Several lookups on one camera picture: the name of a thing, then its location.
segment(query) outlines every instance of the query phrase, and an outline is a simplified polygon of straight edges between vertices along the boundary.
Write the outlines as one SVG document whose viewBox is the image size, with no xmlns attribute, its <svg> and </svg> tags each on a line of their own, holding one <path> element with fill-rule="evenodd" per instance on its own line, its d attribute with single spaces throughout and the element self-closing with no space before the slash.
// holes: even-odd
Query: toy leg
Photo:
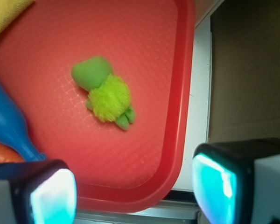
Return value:
<svg viewBox="0 0 280 224">
<path fill-rule="evenodd" d="M 90 100 L 88 100 L 88 101 L 86 102 L 86 107 L 87 107 L 89 110 L 93 111 L 93 106 L 92 106 L 92 103 L 91 103 Z"/>
<path fill-rule="evenodd" d="M 115 123 L 125 131 L 129 129 L 129 121 L 124 113 L 115 120 Z"/>
<path fill-rule="evenodd" d="M 129 123 L 130 123 L 130 124 L 134 123 L 136 115 L 135 115 L 135 111 L 134 111 L 134 109 L 132 108 L 132 106 L 130 106 L 130 107 L 126 110 L 125 114 L 126 114 L 126 117 L 127 117 L 128 121 L 129 121 Z"/>
</svg>

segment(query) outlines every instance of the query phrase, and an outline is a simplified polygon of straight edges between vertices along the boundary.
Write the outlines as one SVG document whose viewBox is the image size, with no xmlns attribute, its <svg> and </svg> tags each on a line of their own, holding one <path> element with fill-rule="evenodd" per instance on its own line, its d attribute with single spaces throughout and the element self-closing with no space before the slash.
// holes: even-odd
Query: green fuzzy ball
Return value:
<svg viewBox="0 0 280 224">
<path fill-rule="evenodd" d="M 118 76 L 109 75 L 106 81 L 88 95 L 95 116 L 102 122 L 115 121 L 131 105 L 131 93 Z"/>
</svg>

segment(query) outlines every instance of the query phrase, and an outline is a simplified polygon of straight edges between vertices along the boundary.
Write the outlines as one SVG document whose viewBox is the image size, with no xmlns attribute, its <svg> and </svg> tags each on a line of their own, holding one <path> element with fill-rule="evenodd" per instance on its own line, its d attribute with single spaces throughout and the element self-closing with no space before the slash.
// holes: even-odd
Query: cyan light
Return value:
<svg viewBox="0 0 280 224">
<path fill-rule="evenodd" d="M 237 178 L 233 172 L 200 153 L 192 161 L 192 185 L 210 223 L 234 223 Z"/>
<path fill-rule="evenodd" d="M 56 171 L 30 195 L 35 224 L 71 224 L 77 207 L 74 174 L 68 169 Z"/>
</svg>

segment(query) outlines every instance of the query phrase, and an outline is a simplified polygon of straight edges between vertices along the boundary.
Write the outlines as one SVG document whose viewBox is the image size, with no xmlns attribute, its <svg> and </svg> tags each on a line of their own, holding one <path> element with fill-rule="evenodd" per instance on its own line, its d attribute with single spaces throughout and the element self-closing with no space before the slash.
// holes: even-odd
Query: white shelf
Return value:
<svg viewBox="0 0 280 224">
<path fill-rule="evenodd" d="M 208 138 L 210 84 L 211 32 L 210 18 L 207 18 L 195 29 L 185 149 L 182 169 L 173 187 L 174 190 L 192 191 L 193 152 Z"/>
</svg>

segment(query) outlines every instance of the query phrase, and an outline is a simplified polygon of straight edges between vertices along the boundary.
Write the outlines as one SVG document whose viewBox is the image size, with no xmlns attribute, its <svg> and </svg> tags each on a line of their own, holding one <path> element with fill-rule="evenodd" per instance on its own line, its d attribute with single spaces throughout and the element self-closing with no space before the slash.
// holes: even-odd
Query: textured tray surface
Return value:
<svg viewBox="0 0 280 224">
<path fill-rule="evenodd" d="M 0 36 L 0 83 L 31 140 L 78 182 L 134 188 L 161 159 L 177 9 L 172 0 L 38 0 Z M 85 108 L 71 67 L 106 57 L 129 85 L 136 121 L 124 132 Z"/>
</svg>

